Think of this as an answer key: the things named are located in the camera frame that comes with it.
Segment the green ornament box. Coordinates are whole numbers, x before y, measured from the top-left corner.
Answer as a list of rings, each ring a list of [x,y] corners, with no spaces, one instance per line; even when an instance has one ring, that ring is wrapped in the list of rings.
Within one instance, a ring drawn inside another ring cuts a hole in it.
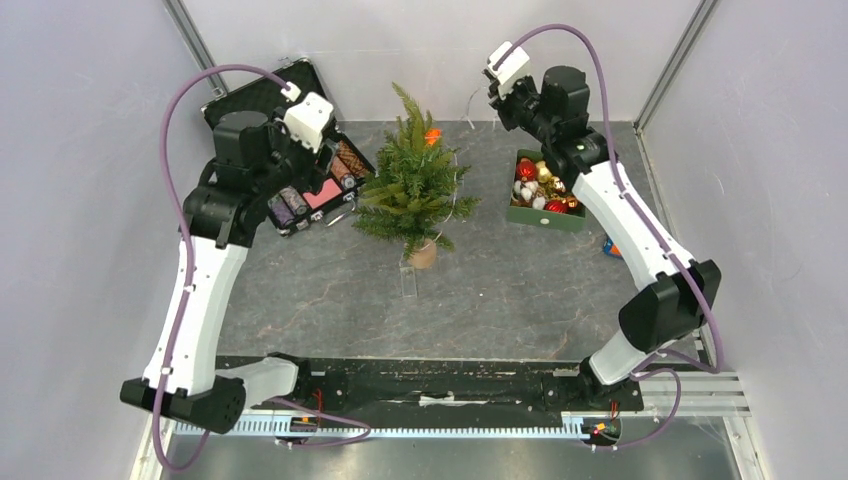
[[[534,163],[545,160],[538,151],[519,149],[516,163],[529,158]],[[510,191],[507,220],[513,223],[543,227],[566,232],[581,230],[586,222],[587,210],[562,179],[553,174],[548,183],[521,182],[515,179]]]

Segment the small green christmas tree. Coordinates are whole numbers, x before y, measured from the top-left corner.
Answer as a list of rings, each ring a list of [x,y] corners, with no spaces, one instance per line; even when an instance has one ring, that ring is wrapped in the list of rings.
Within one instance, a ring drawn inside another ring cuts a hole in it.
[[[425,145],[435,128],[431,113],[398,83],[392,84],[404,114],[385,132],[376,153],[376,171],[360,190],[353,227],[376,240],[403,247],[401,261],[415,269],[433,266],[442,250],[455,250],[446,223],[470,218],[481,199],[462,195],[471,168],[458,163],[457,150],[442,140]]]

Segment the clear battery box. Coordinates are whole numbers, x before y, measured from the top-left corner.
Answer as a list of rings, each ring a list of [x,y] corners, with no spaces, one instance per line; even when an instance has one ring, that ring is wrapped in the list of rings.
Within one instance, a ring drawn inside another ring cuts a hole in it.
[[[418,296],[416,269],[413,266],[403,266],[399,271],[402,296],[416,298]]]

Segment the blue orange toy car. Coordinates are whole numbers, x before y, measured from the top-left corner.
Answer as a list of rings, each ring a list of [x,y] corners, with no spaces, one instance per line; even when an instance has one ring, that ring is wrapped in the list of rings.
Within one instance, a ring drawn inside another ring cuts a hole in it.
[[[607,238],[602,246],[602,252],[610,257],[622,259],[622,255],[611,238]]]

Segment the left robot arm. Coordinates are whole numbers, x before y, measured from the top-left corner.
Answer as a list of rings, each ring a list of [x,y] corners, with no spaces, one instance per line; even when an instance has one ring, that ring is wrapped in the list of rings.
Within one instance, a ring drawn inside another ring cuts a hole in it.
[[[327,106],[277,108],[226,114],[212,138],[214,157],[182,207],[186,225],[169,317],[142,376],[125,381],[119,398],[224,434],[245,408],[272,397],[290,408],[312,399],[312,379],[279,355],[217,369],[217,337],[256,230],[270,213],[269,201],[285,187],[321,186],[338,130]]]

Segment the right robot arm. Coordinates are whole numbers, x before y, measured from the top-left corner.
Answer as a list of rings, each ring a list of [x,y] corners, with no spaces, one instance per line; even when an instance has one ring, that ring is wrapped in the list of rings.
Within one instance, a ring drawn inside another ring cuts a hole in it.
[[[584,72],[551,67],[540,85],[525,67],[513,73],[488,67],[484,74],[503,126],[540,142],[549,171],[611,236],[638,290],[621,308],[616,334],[580,365],[580,400],[602,408],[651,355],[706,323],[721,272],[672,238],[632,186],[612,136],[589,125]]]

